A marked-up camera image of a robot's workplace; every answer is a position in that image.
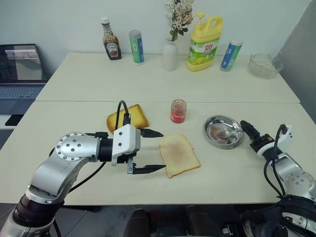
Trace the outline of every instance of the laptop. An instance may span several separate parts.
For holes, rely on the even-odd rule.
[[[23,115],[47,81],[35,44],[0,45],[0,115]]]

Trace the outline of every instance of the green and white container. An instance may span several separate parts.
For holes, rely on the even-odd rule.
[[[129,32],[129,41],[132,49],[134,63],[141,65],[144,63],[144,50],[142,42],[142,34],[138,30],[132,30]]]

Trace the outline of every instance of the jar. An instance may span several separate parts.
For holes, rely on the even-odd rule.
[[[187,103],[184,100],[174,100],[171,104],[171,120],[182,123],[186,118]]]

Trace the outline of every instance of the white wall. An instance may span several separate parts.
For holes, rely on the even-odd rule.
[[[146,53],[161,53],[169,32],[167,0],[0,0],[0,44],[36,43],[51,75],[69,51],[102,52],[100,16],[109,16],[122,51],[130,52],[128,31],[142,32]],[[195,0],[194,12],[221,15],[224,29],[218,53],[230,39],[243,40],[240,54],[277,52],[310,0]],[[190,31],[179,37],[187,54]]]

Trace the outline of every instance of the toast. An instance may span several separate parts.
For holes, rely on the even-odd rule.
[[[148,127],[149,123],[140,108],[139,104],[133,105],[128,108],[128,112],[130,113],[131,116],[131,125],[134,125],[136,128],[144,128]],[[123,126],[123,117],[124,117],[125,110],[121,110],[119,112],[119,119],[118,119],[118,128]],[[117,113],[115,112],[114,114],[111,114],[107,118],[107,127],[108,130],[113,134],[115,130],[115,123],[117,119]]]
[[[183,134],[165,136],[159,144],[169,178],[201,166],[193,147]]]

